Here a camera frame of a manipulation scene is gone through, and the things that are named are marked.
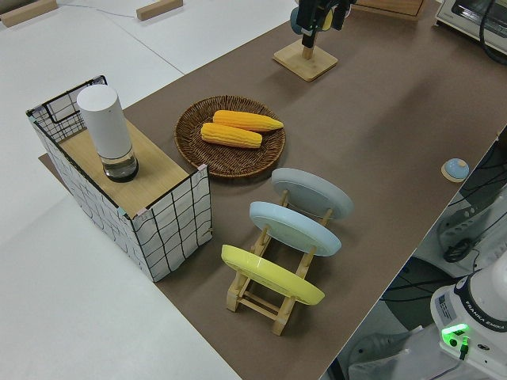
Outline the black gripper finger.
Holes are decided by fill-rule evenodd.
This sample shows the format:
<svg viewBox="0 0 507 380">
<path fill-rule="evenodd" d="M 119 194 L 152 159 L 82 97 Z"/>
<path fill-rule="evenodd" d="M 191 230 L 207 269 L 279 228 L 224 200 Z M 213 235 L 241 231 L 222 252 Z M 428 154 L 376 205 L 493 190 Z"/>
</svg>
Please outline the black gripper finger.
<svg viewBox="0 0 507 380">
<path fill-rule="evenodd" d="M 333 4 L 333 18 L 331 27 L 336 30 L 341 30 L 345 19 L 350 13 L 352 2 L 349 0 L 337 0 Z"/>
<path fill-rule="evenodd" d="M 313 47 L 317 31 L 323 26 L 329 12 L 329 1 L 300 0 L 297 25 L 301 28 L 304 47 Z"/>
</svg>

